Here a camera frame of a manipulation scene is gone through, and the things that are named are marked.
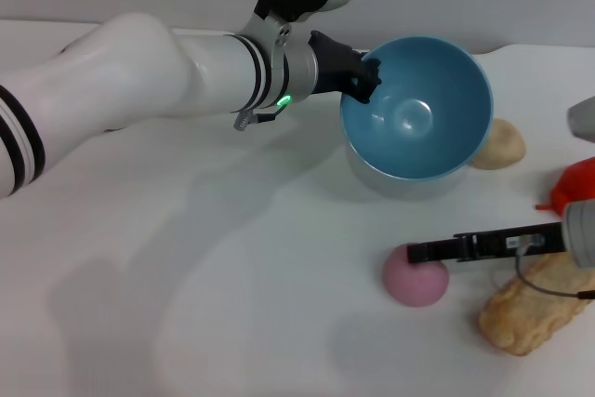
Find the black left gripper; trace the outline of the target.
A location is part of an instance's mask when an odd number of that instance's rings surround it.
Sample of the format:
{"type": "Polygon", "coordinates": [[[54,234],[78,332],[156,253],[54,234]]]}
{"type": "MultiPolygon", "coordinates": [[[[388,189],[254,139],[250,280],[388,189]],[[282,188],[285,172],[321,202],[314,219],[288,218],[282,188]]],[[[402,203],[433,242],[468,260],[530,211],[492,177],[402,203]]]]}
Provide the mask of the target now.
{"type": "Polygon", "coordinates": [[[362,104],[368,104],[378,86],[381,61],[362,60],[351,46],[339,43],[326,34],[312,31],[308,41],[317,60],[318,74],[313,94],[338,91],[352,93],[362,104]]]}

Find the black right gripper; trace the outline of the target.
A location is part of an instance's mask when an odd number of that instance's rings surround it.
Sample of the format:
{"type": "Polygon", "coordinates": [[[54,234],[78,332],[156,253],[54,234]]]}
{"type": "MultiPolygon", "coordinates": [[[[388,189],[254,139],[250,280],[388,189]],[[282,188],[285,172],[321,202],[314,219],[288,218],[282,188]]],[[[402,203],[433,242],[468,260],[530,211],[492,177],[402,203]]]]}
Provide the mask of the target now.
{"type": "Polygon", "coordinates": [[[406,258],[410,264],[458,259],[459,261],[514,258],[517,250],[528,246],[527,256],[565,251],[560,222],[532,226],[466,232],[454,239],[410,244],[406,258]]]}

